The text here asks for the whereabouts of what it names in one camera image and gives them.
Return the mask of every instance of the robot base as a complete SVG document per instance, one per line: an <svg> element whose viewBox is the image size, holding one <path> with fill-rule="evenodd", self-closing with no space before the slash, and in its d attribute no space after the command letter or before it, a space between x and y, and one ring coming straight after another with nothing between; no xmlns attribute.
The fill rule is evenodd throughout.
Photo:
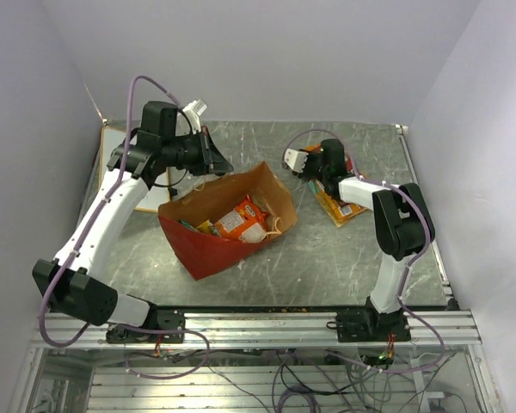
<svg viewBox="0 0 516 413"><path fill-rule="evenodd" d="M155 306L151 307L150 315L142 328L147 330L169 330L177 331L186 328L186 319L178 311L161 310ZM161 338L161 342L168 344L183 343L183 334L168 334ZM157 342L156 335L146 335L127 330L122 324L115 325L106 334L109 344L134 344L141 342Z"/></svg>
<svg viewBox="0 0 516 413"><path fill-rule="evenodd" d="M411 333L403 309L390 314L379 314L367 298L365 306L348 307L339 312L327 326L336 330L338 342L387 342L394 334L396 342L408 342Z"/></svg>

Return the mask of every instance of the floor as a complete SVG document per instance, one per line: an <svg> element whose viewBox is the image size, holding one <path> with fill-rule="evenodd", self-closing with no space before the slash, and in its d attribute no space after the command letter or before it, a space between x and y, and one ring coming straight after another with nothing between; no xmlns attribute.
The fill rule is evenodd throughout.
<svg viewBox="0 0 516 413"><path fill-rule="evenodd" d="M121 123L111 126L122 128ZM204 280L195 281L179 263L154 213L134 212L114 246L107 273L100 277L122 293L162 305L345 305L363 304L380 265L372 213L337 229L310 190L280 157L296 134L310 128L338 133L354 151L359 169L371 178L411 182L402 142L394 126L329 122L207 122L216 146L235 166L248 170L266 160L291 190L298 223L269 247ZM325 139L302 137L300 148ZM180 190L200 183L187 178ZM407 302L444 305L439 266L429 251L408 284Z"/></svg>

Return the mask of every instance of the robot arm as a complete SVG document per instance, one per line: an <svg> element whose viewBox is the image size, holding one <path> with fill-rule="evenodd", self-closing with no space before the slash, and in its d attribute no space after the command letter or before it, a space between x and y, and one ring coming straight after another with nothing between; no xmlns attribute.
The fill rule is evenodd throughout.
<svg viewBox="0 0 516 413"><path fill-rule="evenodd" d="M401 306L397 295L403 270L426 241L415 211L401 195L364 182L348 172L344 147L337 139L324 140L319 152L287 150L284 161L296 176L320 181L325 192L335 200L352 202L373 211L377 241L383 251L383 258L377 284L369 300L377 314L399 311ZM433 241L433 223L419 186L415 183L395 186L419 207Z"/></svg>
<svg viewBox="0 0 516 413"><path fill-rule="evenodd" d="M98 195L69 241L52 261L38 260L33 268L34 280L44 295L64 267L49 301L53 310L93 325L110 322L156 328L155 305L118 293L101 282L100 277L134 207L168 167L186 169L195 176L223 175L233 170L208 131L200 127L199 116L205 108L202 101L187 105L183 117L189 131L176 136L176 119L181 112L177 106L167 102L148 102L144 106L137 143L130 145L126 154L126 170L120 185L108 196L119 177L123 145L113 152ZM83 233L85 241L77 247Z"/></svg>

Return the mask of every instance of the yellow snack package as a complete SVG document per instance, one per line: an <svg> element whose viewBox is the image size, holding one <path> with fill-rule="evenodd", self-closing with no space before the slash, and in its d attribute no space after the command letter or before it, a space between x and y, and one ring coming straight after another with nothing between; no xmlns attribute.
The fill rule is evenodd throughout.
<svg viewBox="0 0 516 413"><path fill-rule="evenodd" d="M321 145L312 145L305 148L307 151L320 151ZM348 170L352 169L352 162L347 159L346 166ZM316 196L316 199L321 204L322 208L329 215L329 217L333 220L337 228L340 228L350 219L359 215L360 213L366 211L366 208L359 206L357 204L347 203L347 202L339 202L337 200L332 199L329 195L325 193L325 188L323 185L316 180L311 180L308 182L308 187L311 189L311 192Z"/></svg>
<svg viewBox="0 0 516 413"><path fill-rule="evenodd" d="M197 226L197 231L202 232L203 234L215 235L216 237L220 237L218 230L214 227L212 222L207 219L201 225Z"/></svg>

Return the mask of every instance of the snack bag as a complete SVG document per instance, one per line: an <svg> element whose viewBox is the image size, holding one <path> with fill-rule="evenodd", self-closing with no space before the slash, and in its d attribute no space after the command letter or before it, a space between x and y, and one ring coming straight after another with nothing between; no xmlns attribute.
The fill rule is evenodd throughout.
<svg viewBox="0 0 516 413"><path fill-rule="evenodd" d="M307 151L319 151L321 145L312 145L305 148ZM346 166L348 170L352 169L352 162L347 159ZM337 227L341 227L346 222L348 222L351 218L356 215L366 211L366 208L359 206L357 204L351 204L347 202L341 202L334 200L329 195L325 193L325 188L323 185L316 180L311 180L308 182L308 187L311 189L311 192L316 196L317 201L321 204L322 208L329 215L329 217L333 220Z"/></svg>
<svg viewBox="0 0 516 413"><path fill-rule="evenodd" d="M268 211L267 228L273 230L259 243L244 243L192 231L208 219L218 222L249 194L261 211ZM179 200L159 207L158 218L172 250L195 280L202 280L274 243L297 223L292 194L265 162L240 174L222 176L196 188Z"/></svg>
<svg viewBox="0 0 516 413"><path fill-rule="evenodd" d="M215 235L216 237L220 237L220 234L216 227L207 219L201 225L197 226L197 230L202 232L203 234Z"/></svg>
<svg viewBox="0 0 516 413"><path fill-rule="evenodd" d="M259 243L267 236L267 212L260 210L247 195L243 202L226 213L214 227L221 237L243 241L244 243Z"/></svg>

